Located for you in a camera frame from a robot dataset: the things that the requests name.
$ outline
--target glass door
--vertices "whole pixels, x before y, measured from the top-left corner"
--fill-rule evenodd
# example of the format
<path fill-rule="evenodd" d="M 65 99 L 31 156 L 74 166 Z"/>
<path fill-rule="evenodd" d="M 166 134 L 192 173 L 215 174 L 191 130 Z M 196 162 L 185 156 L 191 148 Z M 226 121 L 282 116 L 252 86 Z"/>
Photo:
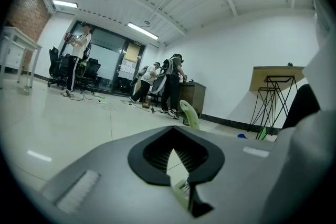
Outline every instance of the glass door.
<path fill-rule="evenodd" d="M 109 31 L 94 29 L 91 39 L 90 57 L 101 65 L 94 88 L 111 93 L 114 74 L 118 66 L 126 39 Z"/>
<path fill-rule="evenodd" d="M 112 85 L 112 94 L 130 96 L 134 86 L 130 86 L 133 78 L 139 71 L 141 55 L 144 46 L 128 43 L 121 52 L 115 79 Z"/>

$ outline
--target black baseboard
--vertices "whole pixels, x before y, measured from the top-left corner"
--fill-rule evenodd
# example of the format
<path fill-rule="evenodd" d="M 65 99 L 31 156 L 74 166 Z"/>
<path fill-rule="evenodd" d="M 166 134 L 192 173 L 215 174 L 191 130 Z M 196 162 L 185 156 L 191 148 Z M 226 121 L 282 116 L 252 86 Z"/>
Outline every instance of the black baseboard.
<path fill-rule="evenodd" d="M 17 74 L 17 69 L 16 68 L 11 68 L 11 67 L 5 67 L 5 73 L 9 73 L 9 74 Z M 43 77 L 43 76 L 40 76 L 38 74 L 34 74 L 34 78 L 38 78 L 38 79 L 42 79 L 42 80 L 45 80 L 45 81 L 49 81 L 49 78 L 47 77 Z"/>
<path fill-rule="evenodd" d="M 221 119 L 221 118 L 217 118 L 217 117 L 206 115 L 206 114 L 202 114 L 201 119 L 206 120 L 206 121 L 211 121 L 211 122 L 214 122 L 214 123 L 218 123 L 218 124 L 221 124 L 221 125 L 225 125 L 225 126 L 228 126 L 228 127 L 245 130 L 245 131 L 251 131 L 251 132 L 255 132 L 255 133 L 258 133 L 260 131 L 260 126 L 259 125 L 251 125 L 250 126 L 250 124 L 248 124 L 248 123 Z M 279 128 L 266 127 L 266 133 L 267 134 L 278 135 L 278 133 L 280 131 L 281 131 L 281 129 L 279 129 Z"/>

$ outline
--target floor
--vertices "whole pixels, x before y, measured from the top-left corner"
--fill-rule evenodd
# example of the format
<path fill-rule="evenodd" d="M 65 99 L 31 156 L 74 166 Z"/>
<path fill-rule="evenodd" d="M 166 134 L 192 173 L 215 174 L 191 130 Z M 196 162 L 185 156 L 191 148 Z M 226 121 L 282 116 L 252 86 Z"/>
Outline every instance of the floor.
<path fill-rule="evenodd" d="M 123 104 L 121 100 L 126 98 L 117 96 L 99 94 L 107 106 L 96 100 L 73 101 L 63 97 L 59 87 L 48 88 L 47 82 L 39 79 L 34 80 L 30 94 L 24 95 L 25 76 L 21 83 L 15 79 L 6 74 L 0 90 L 1 149 L 17 180 L 35 190 L 100 144 L 157 127 L 183 125 L 182 119 L 147 113 Z M 75 93 L 75 98 L 82 95 Z M 204 120 L 200 120 L 200 128 L 234 137 L 244 133 L 254 139 L 256 135 Z M 174 152 L 167 173 L 172 182 L 187 177 Z"/>

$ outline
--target ceiling light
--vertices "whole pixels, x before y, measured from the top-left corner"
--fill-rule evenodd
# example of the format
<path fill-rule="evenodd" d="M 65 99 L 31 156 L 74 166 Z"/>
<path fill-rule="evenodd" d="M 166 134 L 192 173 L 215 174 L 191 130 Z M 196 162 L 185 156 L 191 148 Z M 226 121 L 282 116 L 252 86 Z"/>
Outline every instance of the ceiling light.
<path fill-rule="evenodd" d="M 148 31 L 146 31 L 146 30 L 144 30 L 144 29 L 140 28 L 139 26 L 136 26 L 132 23 L 128 23 L 128 26 L 133 28 L 136 31 L 139 31 L 139 32 L 145 34 L 146 36 L 149 36 L 149 37 L 153 38 L 154 40 L 157 40 L 159 38 L 158 36 L 153 35 L 152 33 L 149 33 Z"/>
<path fill-rule="evenodd" d="M 60 6 L 67 6 L 71 8 L 77 8 L 77 3 L 72 3 L 72 2 L 64 2 L 64 1 L 58 1 L 58 0 L 53 0 L 52 1 L 55 5 L 60 5 Z"/>
<path fill-rule="evenodd" d="M 47 162 L 51 162 L 51 158 L 46 157 L 46 156 L 43 156 L 43 155 L 41 155 L 41 154 L 38 154 L 38 153 L 36 153 L 36 152 L 34 152 L 34 151 L 27 151 L 27 153 L 28 153 L 29 155 L 31 155 L 31 156 L 36 157 L 36 158 L 42 159 L 42 160 L 47 161 Z"/>

